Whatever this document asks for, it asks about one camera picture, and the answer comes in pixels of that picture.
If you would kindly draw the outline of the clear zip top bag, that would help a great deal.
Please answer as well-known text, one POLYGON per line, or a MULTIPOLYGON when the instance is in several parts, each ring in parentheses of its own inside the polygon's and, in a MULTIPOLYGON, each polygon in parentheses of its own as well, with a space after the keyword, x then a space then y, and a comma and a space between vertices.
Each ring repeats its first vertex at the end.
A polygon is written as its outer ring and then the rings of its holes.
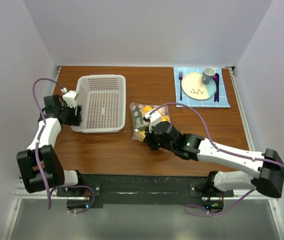
MULTIPOLYGON (((132 140, 137 140, 139 142, 144 142, 146 137, 146 130, 149 129, 149 123, 144 120, 144 116, 147 112, 152 111, 157 108, 158 105, 148 105, 148 104, 140 104, 136 102, 132 102, 129 106, 130 113, 132 117, 132 128, 133 128, 133 136, 132 140)), ((171 123, 169 108, 164 106, 157 110, 157 112, 161 115, 162 122, 171 123)))

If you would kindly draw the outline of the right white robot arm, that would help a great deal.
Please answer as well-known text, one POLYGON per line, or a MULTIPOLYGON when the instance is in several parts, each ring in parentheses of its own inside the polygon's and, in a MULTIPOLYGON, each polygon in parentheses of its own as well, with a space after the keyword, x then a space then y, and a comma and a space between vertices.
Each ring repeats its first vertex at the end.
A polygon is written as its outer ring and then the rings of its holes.
POLYGON ((211 162, 233 168, 233 172, 211 171, 198 189, 212 197, 234 189, 256 190, 279 199, 284 186, 284 163, 273 149, 246 151, 211 142, 203 136, 181 133, 168 121, 145 128, 144 143, 156 151, 164 149, 183 160, 211 162))

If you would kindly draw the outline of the white perforated plastic basket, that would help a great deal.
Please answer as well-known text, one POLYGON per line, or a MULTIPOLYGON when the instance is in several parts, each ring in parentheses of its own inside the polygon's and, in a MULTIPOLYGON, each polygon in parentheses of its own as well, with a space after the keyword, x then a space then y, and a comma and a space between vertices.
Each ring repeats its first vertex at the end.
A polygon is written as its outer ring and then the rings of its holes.
POLYGON ((117 133, 126 122, 126 79, 119 74, 82 76, 77 81, 81 124, 74 132, 117 133))

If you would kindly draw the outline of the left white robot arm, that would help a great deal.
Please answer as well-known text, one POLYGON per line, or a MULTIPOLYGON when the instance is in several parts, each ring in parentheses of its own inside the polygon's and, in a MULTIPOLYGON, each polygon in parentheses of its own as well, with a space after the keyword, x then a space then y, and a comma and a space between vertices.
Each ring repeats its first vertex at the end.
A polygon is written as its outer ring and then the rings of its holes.
POLYGON ((54 146, 62 126, 80 126, 82 106, 71 107, 57 94, 46 96, 44 104, 32 143, 16 156, 24 187, 30 194, 68 187, 74 196, 81 196, 86 190, 82 174, 78 170, 64 170, 54 146))

